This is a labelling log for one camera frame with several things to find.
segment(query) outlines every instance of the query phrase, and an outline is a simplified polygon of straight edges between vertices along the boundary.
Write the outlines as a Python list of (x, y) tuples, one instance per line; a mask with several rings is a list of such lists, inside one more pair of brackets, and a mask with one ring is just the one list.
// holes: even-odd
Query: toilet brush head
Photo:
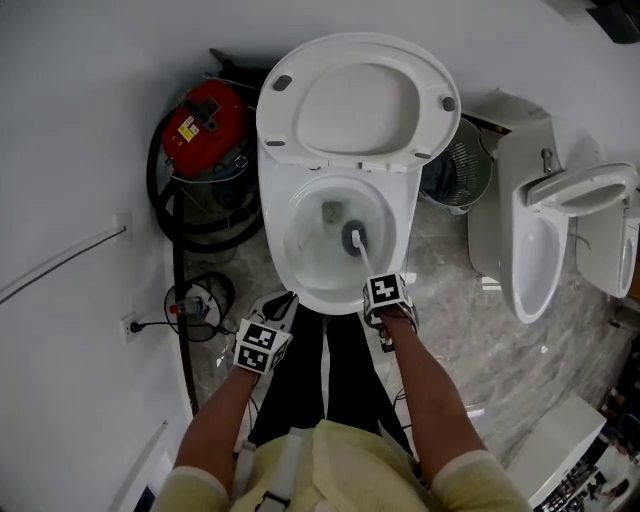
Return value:
[(353, 232), (357, 231), (360, 236), (360, 243), (367, 249), (367, 230), (364, 224), (359, 220), (350, 220), (342, 227), (342, 247), (353, 257), (360, 256), (360, 249), (353, 243)]

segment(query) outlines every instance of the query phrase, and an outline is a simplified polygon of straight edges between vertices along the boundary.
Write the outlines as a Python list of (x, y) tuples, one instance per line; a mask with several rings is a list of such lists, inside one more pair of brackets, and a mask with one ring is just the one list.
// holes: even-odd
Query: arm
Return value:
[(257, 375), (234, 367), (189, 425), (175, 467), (191, 466), (216, 477), (227, 492), (233, 483), (233, 449)]
[(486, 450), (447, 372), (395, 308), (379, 311), (393, 339), (411, 416), (413, 440), (427, 481), (456, 457)]

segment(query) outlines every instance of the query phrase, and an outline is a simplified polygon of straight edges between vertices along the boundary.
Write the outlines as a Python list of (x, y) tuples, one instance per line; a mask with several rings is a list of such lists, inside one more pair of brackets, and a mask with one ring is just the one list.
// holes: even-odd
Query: black pants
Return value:
[[(320, 366), (322, 315), (298, 307), (293, 341), (274, 370), (249, 441), (261, 446), (291, 427), (312, 428), (324, 419)], [(379, 435), (378, 421), (411, 453), (407, 436), (373, 367), (358, 315), (333, 317), (327, 326), (331, 357), (327, 419)]]

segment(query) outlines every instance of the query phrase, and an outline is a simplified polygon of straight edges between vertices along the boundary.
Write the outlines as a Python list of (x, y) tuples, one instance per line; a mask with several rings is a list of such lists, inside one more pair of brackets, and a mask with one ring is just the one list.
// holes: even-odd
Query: shoulder strap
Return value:
[(253, 459), (256, 454), (256, 445), (245, 441), (242, 443), (238, 460), (236, 461), (236, 469), (233, 474), (233, 489), (231, 490), (231, 502), (236, 501), (247, 490), (251, 471), (253, 470)]
[(289, 506), (303, 439), (304, 430), (292, 428), (289, 431), (271, 487), (264, 493), (262, 503), (256, 510), (260, 512), (282, 512)]

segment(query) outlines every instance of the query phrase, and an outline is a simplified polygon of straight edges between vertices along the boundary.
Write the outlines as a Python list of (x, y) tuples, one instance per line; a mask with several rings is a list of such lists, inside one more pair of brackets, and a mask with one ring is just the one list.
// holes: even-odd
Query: shirt sleeve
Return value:
[(229, 496), (213, 475), (202, 469), (173, 469), (160, 489), (151, 512), (223, 512), (229, 508)]
[(466, 453), (434, 478), (433, 494), (451, 512), (530, 512), (531, 506), (486, 451)]

